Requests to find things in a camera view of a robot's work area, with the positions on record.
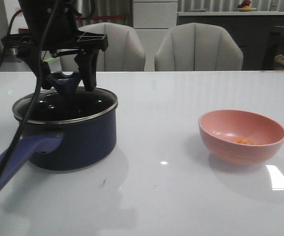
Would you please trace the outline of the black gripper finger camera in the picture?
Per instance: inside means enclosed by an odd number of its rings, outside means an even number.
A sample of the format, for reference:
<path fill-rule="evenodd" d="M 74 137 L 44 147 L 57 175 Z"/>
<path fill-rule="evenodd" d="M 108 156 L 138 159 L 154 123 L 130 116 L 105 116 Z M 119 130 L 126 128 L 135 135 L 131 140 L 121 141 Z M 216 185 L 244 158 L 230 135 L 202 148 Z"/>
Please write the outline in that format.
<path fill-rule="evenodd" d="M 34 73 L 37 79 L 41 80 L 43 89 L 51 89 L 51 84 L 47 81 L 46 76 L 51 73 L 47 62 L 41 59 L 41 52 L 38 50 L 19 50 L 18 58 L 20 58 Z"/>
<path fill-rule="evenodd" d="M 99 49 L 84 49 L 79 51 L 74 61 L 78 65 L 79 75 L 86 91 L 96 88 L 96 65 Z"/>

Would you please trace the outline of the black gripper body one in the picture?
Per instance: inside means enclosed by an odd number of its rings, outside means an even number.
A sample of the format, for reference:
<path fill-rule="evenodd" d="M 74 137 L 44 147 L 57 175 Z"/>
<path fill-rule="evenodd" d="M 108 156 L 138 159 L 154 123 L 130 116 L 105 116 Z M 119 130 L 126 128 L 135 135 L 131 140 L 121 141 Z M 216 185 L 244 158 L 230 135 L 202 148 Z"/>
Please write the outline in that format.
<path fill-rule="evenodd" d="M 10 34 L 2 38 L 6 49 L 34 49 L 49 51 L 53 57 L 106 51 L 105 34 L 84 32 L 77 28 L 76 19 L 82 15 L 71 0 L 20 0 L 29 32 Z"/>

